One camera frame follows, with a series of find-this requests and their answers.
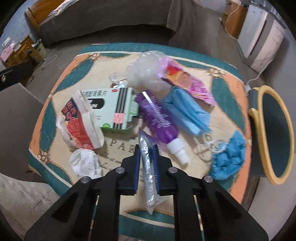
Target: black chair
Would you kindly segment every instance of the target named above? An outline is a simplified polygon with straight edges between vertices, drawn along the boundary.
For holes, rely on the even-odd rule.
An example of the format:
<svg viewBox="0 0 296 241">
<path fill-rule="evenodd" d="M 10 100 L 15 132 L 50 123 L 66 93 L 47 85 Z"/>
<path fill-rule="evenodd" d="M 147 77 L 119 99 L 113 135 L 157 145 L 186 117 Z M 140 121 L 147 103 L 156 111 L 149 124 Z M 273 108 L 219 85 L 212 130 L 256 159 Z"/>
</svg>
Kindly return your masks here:
<svg viewBox="0 0 296 241">
<path fill-rule="evenodd" d="M 34 65 L 27 61 L 0 72 L 0 91 L 29 78 L 34 71 Z"/>
</svg>

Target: sofa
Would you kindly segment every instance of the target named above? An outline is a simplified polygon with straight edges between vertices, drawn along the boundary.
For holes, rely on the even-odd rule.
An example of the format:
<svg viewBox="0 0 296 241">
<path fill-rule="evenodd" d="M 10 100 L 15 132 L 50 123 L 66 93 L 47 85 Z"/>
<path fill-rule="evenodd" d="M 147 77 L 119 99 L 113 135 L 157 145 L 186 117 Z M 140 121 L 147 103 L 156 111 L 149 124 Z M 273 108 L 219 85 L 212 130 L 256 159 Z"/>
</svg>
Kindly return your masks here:
<svg viewBox="0 0 296 241">
<path fill-rule="evenodd" d="M 152 24 L 166 26 L 175 35 L 173 47 L 186 46 L 194 34 L 193 0 L 79 0 L 60 15 L 51 15 L 39 25 L 45 46 L 54 42 L 113 26 Z"/>
<path fill-rule="evenodd" d="M 52 10 L 56 9 L 64 0 L 38 0 L 25 10 L 25 16 L 38 32 L 42 23 Z"/>
</svg>

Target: clear plastic bag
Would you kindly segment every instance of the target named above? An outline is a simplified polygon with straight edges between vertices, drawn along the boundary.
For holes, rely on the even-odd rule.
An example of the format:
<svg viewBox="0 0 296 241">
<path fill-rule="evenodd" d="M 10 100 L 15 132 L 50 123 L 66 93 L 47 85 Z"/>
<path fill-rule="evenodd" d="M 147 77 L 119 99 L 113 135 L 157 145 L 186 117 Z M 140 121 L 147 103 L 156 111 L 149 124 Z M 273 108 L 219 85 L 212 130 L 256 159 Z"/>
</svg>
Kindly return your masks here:
<svg viewBox="0 0 296 241">
<path fill-rule="evenodd" d="M 105 137 L 88 99 L 77 90 L 57 116 L 57 128 L 69 146 L 94 150 L 104 145 Z"/>
<path fill-rule="evenodd" d="M 142 53 L 134 62 L 126 67 L 123 73 L 113 73 L 109 76 L 113 84 L 127 82 L 129 87 L 145 87 L 152 91 L 170 88 L 170 84 L 162 80 L 170 58 L 155 50 Z"/>
</svg>

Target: pink packaging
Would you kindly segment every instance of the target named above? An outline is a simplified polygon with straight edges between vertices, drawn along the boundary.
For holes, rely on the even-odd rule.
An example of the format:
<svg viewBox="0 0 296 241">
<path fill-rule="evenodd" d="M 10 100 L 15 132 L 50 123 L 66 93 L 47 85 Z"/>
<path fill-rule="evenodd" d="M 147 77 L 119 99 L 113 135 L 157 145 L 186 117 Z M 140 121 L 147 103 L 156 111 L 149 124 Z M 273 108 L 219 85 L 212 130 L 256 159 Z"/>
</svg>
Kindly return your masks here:
<svg viewBox="0 0 296 241">
<path fill-rule="evenodd" d="M 168 62 L 166 73 L 163 76 L 171 85 L 186 90 L 192 97 L 203 100 L 211 106 L 216 105 L 216 101 L 211 92 L 209 92 L 204 83 L 193 75 L 185 72 L 173 60 Z"/>
</svg>

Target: white plastic bag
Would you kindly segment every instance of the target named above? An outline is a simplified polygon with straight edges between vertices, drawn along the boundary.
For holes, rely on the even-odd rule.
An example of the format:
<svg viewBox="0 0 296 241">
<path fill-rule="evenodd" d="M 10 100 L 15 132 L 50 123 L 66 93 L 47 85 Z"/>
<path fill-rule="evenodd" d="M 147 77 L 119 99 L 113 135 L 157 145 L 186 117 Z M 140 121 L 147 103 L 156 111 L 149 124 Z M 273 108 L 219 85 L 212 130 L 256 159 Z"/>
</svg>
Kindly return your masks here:
<svg viewBox="0 0 296 241">
<path fill-rule="evenodd" d="M 96 153 L 88 149 L 78 149 L 70 157 L 70 164 L 79 177 L 89 176 L 91 179 L 102 176 L 102 169 Z"/>
<path fill-rule="evenodd" d="M 152 91 L 170 88 L 170 84 L 162 80 L 170 58 L 155 50 L 142 53 L 134 62 L 126 67 L 124 73 L 113 73 L 109 79 L 113 84 L 121 84 L 127 79 L 129 87 L 145 87 Z"/>
<path fill-rule="evenodd" d="M 69 146 L 93 150 L 104 145 L 103 132 L 81 90 L 77 90 L 61 110 L 56 126 Z"/>
</svg>

